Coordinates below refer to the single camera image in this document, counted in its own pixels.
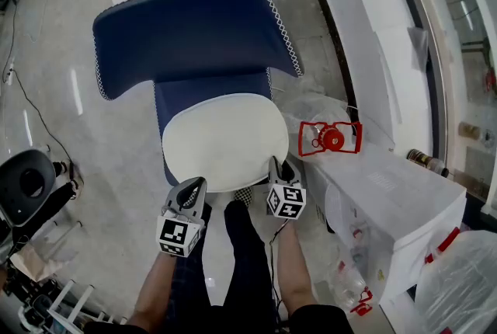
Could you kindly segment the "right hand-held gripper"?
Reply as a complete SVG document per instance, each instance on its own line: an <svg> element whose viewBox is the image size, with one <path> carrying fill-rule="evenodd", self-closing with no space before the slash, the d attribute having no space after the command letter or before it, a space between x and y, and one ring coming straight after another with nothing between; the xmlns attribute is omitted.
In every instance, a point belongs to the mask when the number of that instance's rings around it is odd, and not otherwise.
<svg viewBox="0 0 497 334"><path fill-rule="evenodd" d="M306 189L301 173L293 162L280 163L273 156L269 160L269 192L266 196L268 211L282 219L297 220L307 203Z"/></svg>

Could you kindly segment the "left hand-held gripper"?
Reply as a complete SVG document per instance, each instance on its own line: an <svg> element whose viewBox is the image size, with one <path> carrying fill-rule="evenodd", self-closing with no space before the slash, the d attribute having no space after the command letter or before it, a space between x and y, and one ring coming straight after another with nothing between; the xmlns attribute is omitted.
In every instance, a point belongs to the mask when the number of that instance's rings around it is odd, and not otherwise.
<svg viewBox="0 0 497 334"><path fill-rule="evenodd" d="M203 177L188 179L170 190L157 220L156 242L162 252L186 258L193 251L205 228L206 193Z"/></svg>

